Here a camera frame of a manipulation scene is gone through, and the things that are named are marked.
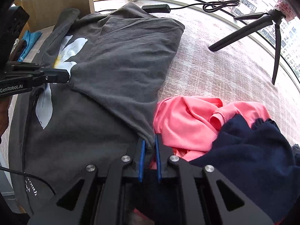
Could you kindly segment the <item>navy blue garment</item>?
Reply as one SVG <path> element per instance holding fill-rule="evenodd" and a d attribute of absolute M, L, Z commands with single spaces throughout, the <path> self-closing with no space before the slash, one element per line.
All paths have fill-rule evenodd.
<path fill-rule="evenodd" d="M 275 223 L 299 197 L 299 154 L 271 119 L 258 118 L 249 126 L 235 115 L 221 127 L 211 150 L 190 164 L 214 166 Z"/>

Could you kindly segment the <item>blue folded garment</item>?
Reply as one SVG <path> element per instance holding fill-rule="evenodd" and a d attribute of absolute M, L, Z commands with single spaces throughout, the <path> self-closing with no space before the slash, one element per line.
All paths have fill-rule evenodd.
<path fill-rule="evenodd" d="M 20 54 L 18 58 L 18 62 L 23 62 L 30 50 L 33 48 L 35 43 L 38 41 L 40 36 L 42 35 L 42 32 L 37 31 L 31 33 L 30 31 L 26 31 L 22 37 L 22 40 L 26 42 L 26 47 L 24 48 L 23 52 Z"/>

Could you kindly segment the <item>plaid pink table cloth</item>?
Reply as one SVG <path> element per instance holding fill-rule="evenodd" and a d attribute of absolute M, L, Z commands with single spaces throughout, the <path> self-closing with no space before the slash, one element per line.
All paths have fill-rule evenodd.
<path fill-rule="evenodd" d="M 215 38 L 234 31 L 215 15 L 184 9 L 154 14 L 152 20 L 173 20 L 184 27 L 166 79 L 156 90 L 159 100 L 200 95 L 218 97 L 224 104 L 257 101 L 266 106 L 289 142 L 299 143 L 299 83 L 284 62 L 273 84 L 273 57 L 253 39 L 209 51 Z"/>

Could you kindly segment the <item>black power adapter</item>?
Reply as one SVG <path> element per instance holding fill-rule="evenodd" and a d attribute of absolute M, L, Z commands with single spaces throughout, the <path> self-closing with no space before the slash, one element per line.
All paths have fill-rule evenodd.
<path fill-rule="evenodd" d="M 146 5 L 141 7 L 146 13 L 170 13 L 171 8 L 167 4 Z"/>

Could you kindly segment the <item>dark grey printed t-shirt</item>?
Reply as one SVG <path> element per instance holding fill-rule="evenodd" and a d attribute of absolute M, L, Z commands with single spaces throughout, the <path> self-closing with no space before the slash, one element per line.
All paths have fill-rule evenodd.
<path fill-rule="evenodd" d="M 154 145 L 158 97 L 184 27 L 153 21 L 134 3 L 106 15 L 64 10 L 33 63 L 66 69 L 65 84 L 46 83 L 17 98 L 9 166 L 17 201 L 39 211 L 87 165 L 110 163 L 144 139 Z"/>

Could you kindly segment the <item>wooden board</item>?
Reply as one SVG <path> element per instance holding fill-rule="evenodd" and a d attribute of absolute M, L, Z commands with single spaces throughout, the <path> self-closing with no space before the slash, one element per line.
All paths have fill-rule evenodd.
<path fill-rule="evenodd" d="M 80 17 L 93 13 L 94 0 L 15 0 L 15 5 L 29 14 L 28 27 L 32 32 L 53 26 L 66 8 L 80 10 Z"/>

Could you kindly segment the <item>pink garment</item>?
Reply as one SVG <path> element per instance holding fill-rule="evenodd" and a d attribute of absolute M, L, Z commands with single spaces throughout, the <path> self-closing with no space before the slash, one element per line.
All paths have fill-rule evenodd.
<path fill-rule="evenodd" d="M 217 97 L 175 96 L 158 102 L 153 128 L 174 155 L 192 161 L 211 150 L 221 127 L 237 114 L 248 126 L 258 118 L 270 117 L 267 108 L 258 102 L 225 105 Z"/>

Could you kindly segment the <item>brown folded garment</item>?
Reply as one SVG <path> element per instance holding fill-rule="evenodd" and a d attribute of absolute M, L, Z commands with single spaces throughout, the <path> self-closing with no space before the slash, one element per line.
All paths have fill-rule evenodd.
<path fill-rule="evenodd" d="M 20 55 L 22 55 L 23 51 L 27 47 L 27 42 L 25 40 L 20 40 L 12 53 L 10 54 L 9 60 L 12 62 L 16 62 L 19 58 Z"/>

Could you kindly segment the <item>black tripod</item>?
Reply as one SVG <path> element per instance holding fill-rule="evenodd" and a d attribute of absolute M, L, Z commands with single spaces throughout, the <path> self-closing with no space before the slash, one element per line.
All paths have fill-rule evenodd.
<path fill-rule="evenodd" d="M 286 18 L 286 15 L 280 11 L 279 9 L 271 9 L 268 12 L 260 12 L 260 13 L 252 13 L 246 15 L 235 16 L 234 19 L 237 21 L 242 20 L 254 20 L 251 23 L 248 23 L 244 27 L 238 29 L 237 31 L 233 32 L 232 34 L 226 36 L 225 38 L 219 40 L 218 42 L 214 43 L 213 45 L 209 46 L 209 50 L 212 52 L 219 51 L 224 47 L 246 37 L 252 33 L 258 33 L 261 37 L 263 37 L 264 33 L 260 33 L 263 29 L 268 26 L 274 26 L 274 69 L 272 75 L 272 84 L 275 85 L 278 68 L 280 63 L 280 56 L 281 56 L 281 31 L 280 31 L 280 24 L 282 19 Z"/>

